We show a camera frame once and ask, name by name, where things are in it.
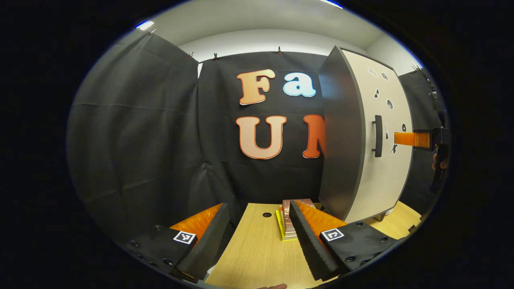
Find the orange object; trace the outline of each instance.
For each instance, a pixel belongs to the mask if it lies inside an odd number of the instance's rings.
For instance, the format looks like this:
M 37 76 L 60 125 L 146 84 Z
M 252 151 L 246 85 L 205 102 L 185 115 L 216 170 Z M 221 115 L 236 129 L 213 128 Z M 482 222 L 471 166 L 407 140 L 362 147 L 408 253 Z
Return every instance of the orange object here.
M 170 229 L 196 234 L 198 241 L 200 241 L 201 237 L 204 235 L 207 227 L 209 227 L 209 224 L 211 223 L 216 213 L 218 213 L 222 204 L 223 203 L 201 211 L 200 213 L 171 226 Z
M 321 243 L 321 245 L 323 245 L 323 247 L 325 247 L 325 244 L 323 244 L 323 242 L 321 242 L 321 239 L 320 239 L 321 232 L 347 225 L 347 223 L 341 221 L 340 219 L 338 219 L 334 216 L 331 216 L 327 213 L 324 213 L 316 208 L 305 205 L 301 202 L 296 202 L 296 204 L 300 208 L 300 211 L 302 211 L 302 214 L 304 215 L 305 219 L 307 220 L 307 223 L 309 224 L 310 229 L 316 235 L 316 237 L 318 238 L 318 241 L 320 241 L 320 243 Z
M 321 152 L 324 153 L 325 151 L 325 120 L 321 115 L 309 114 L 303 117 L 303 121 L 309 126 L 307 149 L 303 152 L 303 157 L 319 157 L 318 143 L 320 144 Z
M 394 133 L 394 143 L 405 146 L 429 148 L 429 133 Z

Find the ceiling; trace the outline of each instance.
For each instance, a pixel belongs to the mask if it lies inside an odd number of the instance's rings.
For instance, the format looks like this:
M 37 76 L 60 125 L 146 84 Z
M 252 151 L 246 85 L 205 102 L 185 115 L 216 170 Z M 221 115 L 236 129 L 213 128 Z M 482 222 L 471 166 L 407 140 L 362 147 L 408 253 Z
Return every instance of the ceiling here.
M 226 32 L 285 29 L 367 49 L 384 34 L 347 10 L 318 0 L 191 0 L 150 20 L 155 34 L 176 46 Z

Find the cabinet handle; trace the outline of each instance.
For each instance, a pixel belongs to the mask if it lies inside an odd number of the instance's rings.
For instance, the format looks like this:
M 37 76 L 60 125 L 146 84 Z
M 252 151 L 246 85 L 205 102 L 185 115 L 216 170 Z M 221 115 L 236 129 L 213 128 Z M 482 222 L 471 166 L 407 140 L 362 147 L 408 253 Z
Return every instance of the cabinet handle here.
M 371 150 L 375 152 L 375 157 L 381 157 L 382 156 L 382 116 L 375 115 L 375 121 L 372 121 L 371 123 L 375 124 L 376 130 L 377 130 L 377 138 L 376 138 L 375 148 L 371 149 Z

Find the black foam pad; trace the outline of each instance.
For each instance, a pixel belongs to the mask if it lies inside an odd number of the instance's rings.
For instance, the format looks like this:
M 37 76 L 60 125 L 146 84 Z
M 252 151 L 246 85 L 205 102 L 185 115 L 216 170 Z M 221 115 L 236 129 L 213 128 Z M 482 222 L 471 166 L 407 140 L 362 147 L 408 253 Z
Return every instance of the black foam pad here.
M 228 205 L 223 203 L 207 227 L 198 244 L 179 263 L 177 269 L 182 273 L 203 279 L 213 265 L 223 235 L 229 224 Z
M 128 241 L 124 247 L 148 264 L 170 274 L 198 240 L 196 236 L 190 235 L 184 241 L 182 234 L 166 226 L 156 225 Z
M 353 222 L 333 229 L 332 236 L 336 237 L 332 240 L 329 236 L 331 231 L 321 234 L 320 239 L 347 270 L 366 264 L 398 241 L 364 222 Z
M 341 271 L 344 266 L 321 245 L 295 201 L 291 201 L 289 209 L 292 225 L 314 279 L 324 281 L 344 273 Z

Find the orange letter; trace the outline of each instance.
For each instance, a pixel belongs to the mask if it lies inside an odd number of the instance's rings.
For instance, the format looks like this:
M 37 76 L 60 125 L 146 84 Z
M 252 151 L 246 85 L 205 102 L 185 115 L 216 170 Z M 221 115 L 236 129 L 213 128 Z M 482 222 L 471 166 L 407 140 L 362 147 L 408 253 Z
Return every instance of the orange letter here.
M 320 156 L 318 151 L 318 141 L 321 146 L 321 151 L 325 151 L 325 121 L 323 117 L 316 114 L 309 114 L 303 118 L 303 121 L 309 125 L 309 139 L 307 143 L 307 150 L 303 152 L 305 158 L 316 158 Z
M 271 126 L 271 144 L 261 149 L 255 143 L 255 127 L 259 124 L 258 117 L 245 116 L 235 120 L 239 125 L 239 145 L 241 151 L 251 158 L 269 159 L 282 150 L 282 126 L 287 122 L 285 116 L 268 116 L 266 122 Z
M 241 79 L 243 85 L 243 97 L 239 100 L 239 104 L 248 105 L 263 102 L 266 97 L 259 92 L 259 87 L 264 92 L 269 90 L 269 80 L 266 77 L 275 78 L 273 70 L 265 69 L 239 74 L 237 78 Z

